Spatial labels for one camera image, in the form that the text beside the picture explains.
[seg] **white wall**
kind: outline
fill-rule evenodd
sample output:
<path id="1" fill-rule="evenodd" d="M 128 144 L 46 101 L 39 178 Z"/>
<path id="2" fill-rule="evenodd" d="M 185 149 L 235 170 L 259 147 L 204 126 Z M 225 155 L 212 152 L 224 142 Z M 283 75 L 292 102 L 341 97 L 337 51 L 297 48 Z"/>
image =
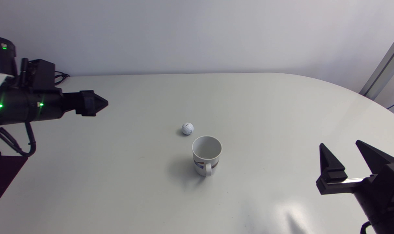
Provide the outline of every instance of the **white wall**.
<path id="1" fill-rule="evenodd" d="M 0 0 L 0 37 L 73 76 L 272 71 L 358 92 L 394 40 L 394 0 Z"/>

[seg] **white tabletop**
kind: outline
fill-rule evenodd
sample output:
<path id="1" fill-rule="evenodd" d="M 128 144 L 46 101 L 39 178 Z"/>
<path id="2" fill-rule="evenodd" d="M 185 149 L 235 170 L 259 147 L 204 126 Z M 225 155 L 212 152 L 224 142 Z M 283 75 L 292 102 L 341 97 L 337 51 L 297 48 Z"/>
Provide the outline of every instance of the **white tabletop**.
<path id="1" fill-rule="evenodd" d="M 33 123 L 38 150 L 0 200 L 0 233 L 358 233 L 367 219 L 354 196 L 316 188 L 319 144 L 349 178 L 370 174 L 357 139 L 394 156 L 394 114 L 308 77 L 95 76 L 61 87 L 94 89 L 109 106 Z M 5 127 L 27 142 L 22 124 Z M 193 169 L 202 135 L 223 144 L 209 178 Z"/>

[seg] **golf ball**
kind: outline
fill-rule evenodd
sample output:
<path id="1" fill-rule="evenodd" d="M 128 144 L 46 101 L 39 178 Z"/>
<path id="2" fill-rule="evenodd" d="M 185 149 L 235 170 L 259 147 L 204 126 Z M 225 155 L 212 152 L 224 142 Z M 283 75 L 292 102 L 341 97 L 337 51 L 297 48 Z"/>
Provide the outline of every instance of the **golf ball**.
<path id="1" fill-rule="evenodd" d="M 185 135 L 190 135 L 194 131 L 194 126 L 191 123 L 185 123 L 182 125 L 181 130 Z"/>

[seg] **mug rim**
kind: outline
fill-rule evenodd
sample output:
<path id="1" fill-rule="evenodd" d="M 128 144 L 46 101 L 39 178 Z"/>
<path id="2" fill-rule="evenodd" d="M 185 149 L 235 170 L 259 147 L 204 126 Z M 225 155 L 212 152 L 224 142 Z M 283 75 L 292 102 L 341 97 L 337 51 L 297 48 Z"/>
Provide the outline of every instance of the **mug rim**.
<path id="1" fill-rule="evenodd" d="M 196 142 L 198 139 L 200 139 L 200 138 L 202 138 L 202 137 L 211 137 L 211 138 L 214 138 L 214 139 L 216 139 L 216 141 L 220 144 L 221 149 L 220 149 L 220 153 L 219 153 L 217 156 L 215 156 L 214 158 L 205 159 L 205 158 L 202 158 L 202 157 L 198 156 L 198 155 L 194 152 L 194 142 Z M 213 136 L 205 135 L 205 136 L 197 137 L 197 138 L 193 141 L 193 144 L 191 145 L 191 150 L 193 151 L 193 155 L 196 156 L 196 157 L 198 157 L 199 159 L 202 159 L 202 160 L 213 160 L 213 159 L 218 158 L 218 157 L 222 154 L 222 152 L 223 152 L 223 145 L 222 145 L 222 142 L 219 141 L 219 139 L 217 139 L 217 138 L 215 138 L 215 137 L 213 137 Z"/>

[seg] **white mug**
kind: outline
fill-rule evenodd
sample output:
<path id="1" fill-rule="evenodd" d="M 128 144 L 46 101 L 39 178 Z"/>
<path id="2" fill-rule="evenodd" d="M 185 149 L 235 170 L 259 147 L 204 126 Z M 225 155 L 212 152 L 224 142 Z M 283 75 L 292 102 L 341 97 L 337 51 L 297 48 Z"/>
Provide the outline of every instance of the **white mug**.
<path id="1" fill-rule="evenodd" d="M 200 136 L 192 145 L 194 167 L 198 174 L 211 176 L 216 171 L 222 144 L 213 136 Z"/>

